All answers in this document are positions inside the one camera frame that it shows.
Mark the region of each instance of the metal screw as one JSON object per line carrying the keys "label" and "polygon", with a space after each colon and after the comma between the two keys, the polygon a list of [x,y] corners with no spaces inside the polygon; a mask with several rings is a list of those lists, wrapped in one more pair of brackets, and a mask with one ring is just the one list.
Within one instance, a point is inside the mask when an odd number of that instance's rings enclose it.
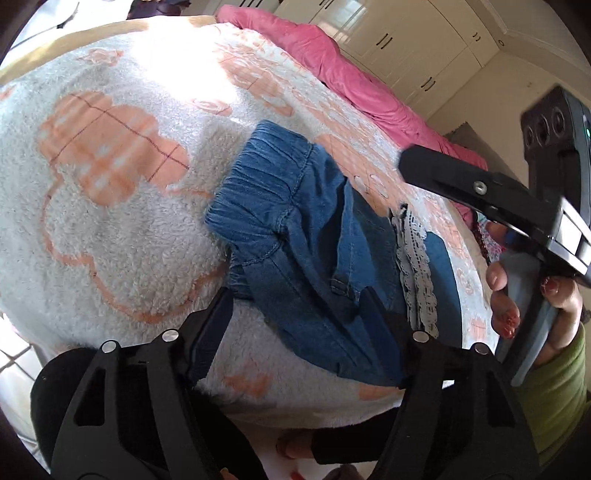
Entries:
{"label": "metal screw", "polygon": [[429,341],[429,334],[426,332],[414,332],[413,339],[415,342],[427,343]]}
{"label": "metal screw", "polygon": [[476,353],[479,353],[481,355],[488,354],[488,346],[485,343],[475,343],[474,350],[476,350]]}
{"label": "metal screw", "polygon": [[103,351],[103,353],[111,353],[116,348],[117,348],[117,342],[115,342],[114,340],[107,340],[100,347],[100,349]]}
{"label": "metal screw", "polygon": [[474,191],[478,195],[484,195],[486,193],[486,191],[488,190],[486,183],[484,183],[483,181],[480,181],[480,180],[475,181],[474,185],[472,185],[472,186],[474,187]]}
{"label": "metal screw", "polygon": [[162,340],[164,340],[165,342],[174,342],[177,338],[177,330],[166,330],[166,332],[162,334]]}

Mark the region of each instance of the cabinet door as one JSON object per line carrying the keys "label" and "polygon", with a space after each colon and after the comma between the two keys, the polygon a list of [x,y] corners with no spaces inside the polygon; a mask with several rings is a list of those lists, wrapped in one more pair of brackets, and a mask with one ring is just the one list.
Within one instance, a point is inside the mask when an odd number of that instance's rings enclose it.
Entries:
{"label": "cabinet door", "polygon": [[344,50],[340,51],[340,54],[345,57],[347,60],[349,60],[353,65],[355,65],[357,68],[359,68],[359,70],[361,70],[362,72],[366,72],[369,73],[372,76],[376,76],[376,74],[374,72],[372,72],[369,68],[367,68],[365,65],[363,65],[362,63],[359,63],[357,60],[355,60],[351,55],[349,55],[347,52],[345,52]]}
{"label": "cabinet door", "polygon": [[466,48],[460,35],[427,0],[399,2],[388,22],[391,40],[367,67],[405,101]]}
{"label": "cabinet door", "polygon": [[495,39],[465,0],[431,0],[431,3],[457,30],[480,65],[486,65],[499,51]]}
{"label": "cabinet door", "polygon": [[421,89],[408,103],[427,120],[480,70],[478,60],[469,48],[464,49],[443,71]]}
{"label": "cabinet door", "polygon": [[369,0],[327,0],[311,23],[318,25],[329,37],[339,31],[362,9]]}
{"label": "cabinet door", "polygon": [[397,4],[398,0],[376,0],[362,5],[335,36],[341,49],[367,64],[374,51],[387,41],[391,3]]}
{"label": "cabinet door", "polygon": [[293,23],[310,23],[314,15],[330,0],[285,0],[275,15]]}

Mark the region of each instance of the camera lens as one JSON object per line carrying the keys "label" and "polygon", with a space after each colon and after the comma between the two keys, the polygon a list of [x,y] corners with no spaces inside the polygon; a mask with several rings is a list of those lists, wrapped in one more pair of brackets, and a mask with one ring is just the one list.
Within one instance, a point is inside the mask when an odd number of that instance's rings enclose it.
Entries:
{"label": "camera lens", "polygon": [[558,137],[564,133],[564,115],[559,108],[555,108],[552,112],[552,128]]}
{"label": "camera lens", "polygon": [[525,127],[523,130],[523,139],[525,141],[525,146],[530,148],[534,143],[534,132],[531,127]]}
{"label": "camera lens", "polygon": [[535,125],[535,136],[538,138],[540,145],[544,146],[550,139],[550,129],[548,127],[548,120],[544,115],[538,117],[538,122]]}

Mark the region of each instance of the fingernail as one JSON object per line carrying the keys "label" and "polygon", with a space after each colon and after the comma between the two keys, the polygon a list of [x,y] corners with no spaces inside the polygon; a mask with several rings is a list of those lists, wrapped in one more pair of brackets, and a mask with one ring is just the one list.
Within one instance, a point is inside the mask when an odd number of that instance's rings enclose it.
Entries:
{"label": "fingernail", "polygon": [[513,329],[519,325],[519,317],[513,312],[505,312],[503,315],[501,315],[501,321],[505,324],[505,326],[511,327]]}
{"label": "fingernail", "polygon": [[546,277],[542,282],[542,293],[545,295],[556,295],[558,293],[558,282],[550,277]]}
{"label": "fingernail", "polygon": [[505,339],[505,340],[512,340],[513,337],[515,336],[515,329],[509,325],[505,325],[502,329],[501,329],[501,336]]}

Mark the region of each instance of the lace trim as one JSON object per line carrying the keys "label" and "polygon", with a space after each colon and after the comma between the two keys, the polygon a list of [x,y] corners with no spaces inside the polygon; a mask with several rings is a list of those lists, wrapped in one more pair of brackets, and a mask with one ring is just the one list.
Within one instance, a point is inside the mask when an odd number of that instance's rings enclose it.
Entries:
{"label": "lace trim", "polygon": [[437,297],[433,293],[429,257],[424,243],[427,231],[406,204],[402,205],[400,214],[395,219],[398,237],[396,255],[409,322],[415,330],[422,324],[429,335],[437,338]]}
{"label": "lace trim", "polygon": [[402,285],[402,292],[404,293],[404,300],[407,304],[407,319],[413,330],[419,330],[418,314],[417,314],[417,291],[414,284],[413,268],[408,260],[404,246],[404,237],[402,234],[402,216],[403,211],[397,213],[392,218],[392,227],[396,233],[396,264],[400,270],[400,283]]}

